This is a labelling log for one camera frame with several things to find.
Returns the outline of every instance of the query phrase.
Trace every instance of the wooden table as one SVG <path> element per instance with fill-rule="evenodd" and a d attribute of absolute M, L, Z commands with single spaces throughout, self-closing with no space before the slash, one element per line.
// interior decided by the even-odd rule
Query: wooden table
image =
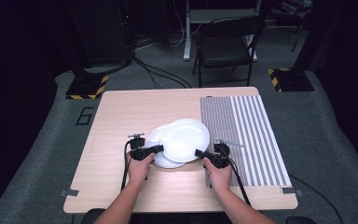
<path fill-rule="evenodd" d="M 180 90 L 107 91 L 80 158 L 71 189 L 77 196 L 67 196 L 63 210 L 83 214 L 91 208 L 106 208 L 120 193 L 123 176 L 124 146 L 134 133 L 144 138 L 158 126 L 177 119 L 200 120 L 200 97 L 258 95 L 253 87 Z M 257 210 L 294 209 L 295 194 L 282 194 L 281 187 L 245 187 L 252 207 Z M 239 187 L 232 190 L 241 196 Z M 176 169 L 151 164 L 134 213 L 215 212 L 223 211 L 206 188 L 201 160 Z"/>

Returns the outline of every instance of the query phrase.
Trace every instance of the person's left hand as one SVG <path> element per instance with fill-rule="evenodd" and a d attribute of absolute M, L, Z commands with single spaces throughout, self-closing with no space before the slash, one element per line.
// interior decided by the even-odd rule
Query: person's left hand
<path fill-rule="evenodd" d="M 153 161 L 156 154 L 152 153 L 142 161 L 137 161 L 131 158 L 130 153 L 127 153 L 127 161 L 129 163 L 129 183 L 142 185 L 145 182 L 149 164 Z"/>

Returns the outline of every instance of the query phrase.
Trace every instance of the black cable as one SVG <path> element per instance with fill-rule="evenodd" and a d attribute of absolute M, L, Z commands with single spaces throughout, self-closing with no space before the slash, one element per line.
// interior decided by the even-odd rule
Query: black cable
<path fill-rule="evenodd" d="M 339 219 L 339 222 L 344 224 L 344 220 L 342 219 L 342 216 L 338 212 L 336 207 L 330 202 L 330 200 L 328 200 L 324 195 L 322 195 L 322 193 L 319 190 L 317 190 L 316 188 L 314 188 L 310 184 L 306 183 L 305 181 L 299 179 L 298 177 L 295 177 L 294 175 L 289 174 L 289 176 L 292 177 L 293 179 L 295 179 L 296 181 L 300 182 L 301 184 L 307 186 L 309 189 L 313 190 L 315 193 L 319 194 L 319 196 L 321 196 L 333 208 L 333 210 L 336 212 L 336 214 L 338 216 L 338 219 Z"/>
<path fill-rule="evenodd" d="M 166 76 L 163 76 L 163 75 L 161 75 L 161 74 L 158 74 L 158 73 L 156 73 L 156 72 L 153 72 L 152 70 L 150 70 L 148 67 L 152 67 L 151 65 L 148 65 L 148 64 L 145 64 L 144 62 L 142 62 L 142 60 L 141 59 L 139 59 L 138 57 L 136 57 L 135 55 L 133 55 L 133 60 L 136 62 L 136 63 L 138 63 L 139 65 L 141 65 L 146 71 L 147 71 L 147 73 L 152 77 L 152 75 L 151 74 L 154 74 L 154 75 L 156 75 L 156 76 L 159 76 L 159 77 L 165 77 L 165 78 L 167 78 L 167 79 L 170 79 L 170 80 L 173 80 L 173 81 L 175 81 L 175 82 L 177 82 L 177 83 L 179 83 L 180 85 L 182 85 L 184 88 L 186 88 L 186 86 L 183 84 L 183 83 L 181 83 L 180 81 L 178 81 L 178 80 L 176 80 L 176 79 L 174 79 L 174 78 L 172 78 L 172 77 L 166 77 Z"/>
<path fill-rule="evenodd" d="M 154 66 L 152 66 L 152 65 L 146 64 L 146 63 L 144 63 L 140 58 L 138 58 L 135 54 L 132 55 L 132 59 L 133 59 L 136 63 L 138 63 L 141 67 L 143 67 L 143 69 L 145 69 L 145 70 L 147 71 L 147 73 L 148 73 L 151 77 L 152 77 L 151 74 L 154 74 L 154 75 L 159 76 L 159 77 L 165 77 L 165 78 L 167 78 L 167 79 L 170 79 L 170 80 L 173 80 L 173 81 L 179 83 L 179 84 L 180 84 L 182 87 L 184 87 L 184 88 L 187 88 L 187 86 L 188 86 L 189 88 L 191 88 L 190 84 L 189 84 L 187 81 L 185 81 L 184 79 L 182 79 L 181 77 L 178 77 L 178 76 L 176 76 L 176 75 L 174 75 L 174 74 L 172 74 L 172 73 L 170 73 L 170 72 L 167 72 L 167 71 L 158 69 L 157 67 L 154 67 Z M 158 73 L 156 73 L 156 72 L 150 70 L 149 68 L 153 68 L 153 69 L 155 69 L 155 70 L 158 70 L 159 72 L 166 73 L 166 74 L 171 75 L 171 76 L 173 76 L 173 77 L 175 77 L 175 78 L 178 78 L 178 79 L 180 79 L 181 81 L 183 81 L 187 86 L 186 86 L 184 83 L 182 83 L 181 81 L 179 81 L 179 80 L 176 80 L 176 79 L 174 79 L 174 78 L 172 78 L 172 77 L 163 76 L 162 74 L 158 74 Z"/>
<path fill-rule="evenodd" d="M 240 174 L 238 173 L 237 164 L 235 164 L 234 160 L 232 160 L 231 158 L 229 158 L 229 161 L 228 161 L 228 162 L 229 162 L 229 164 L 231 165 L 232 170 L 234 171 L 235 176 L 237 177 L 237 181 L 238 181 L 238 184 L 240 185 L 240 189 L 241 189 L 241 193 L 242 193 L 243 199 L 245 200 L 245 202 L 246 202 L 247 204 L 249 204 L 249 205 L 251 206 L 251 202 L 249 201 L 248 195 L 246 194 L 245 188 L 243 187 Z"/>
<path fill-rule="evenodd" d="M 126 143 L 126 146 L 124 146 L 124 174 L 123 174 L 123 180 L 121 181 L 121 190 L 126 187 L 126 181 L 127 181 L 127 172 L 129 171 L 129 164 L 127 163 L 127 146 L 129 145 L 131 141 L 128 141 Z"/>

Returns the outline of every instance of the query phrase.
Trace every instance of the stack of plates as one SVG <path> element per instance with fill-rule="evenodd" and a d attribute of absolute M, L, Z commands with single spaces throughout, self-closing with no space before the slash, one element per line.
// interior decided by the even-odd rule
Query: stack of plates
<path fill-rule="evenodd" d="M 196 119 L 179 119 L 156 128 L 147 138 L 146 147 L 163 145 L 154 163 L 162 168 L 177 168 L 193 161 L 196 149 L 205 151 L 210 135 L 205 125 Z"/>

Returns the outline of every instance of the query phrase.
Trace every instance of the hand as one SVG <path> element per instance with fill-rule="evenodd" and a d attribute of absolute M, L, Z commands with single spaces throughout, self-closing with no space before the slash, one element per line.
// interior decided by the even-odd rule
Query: hand
<path fill-rule="evenodd" d="M 213 190 L 229 190 L 229 182 L 231 181 L 232 177 L 231 165 L 222 169 L 218 169 L 206 157 L 203 159 L 203 162 L 209 171 L 209 179 L 211 180 Z"/>
<path fill-rule="evenodd" d="M 143 184 L 145 182 L 149 164 L 153 161 L 156 154 L 151 153 L 142 161 L 137 161 L 131 158 L 130 153 L 127 153 L 127 163 L 129 164 L 129 183 Z"/>

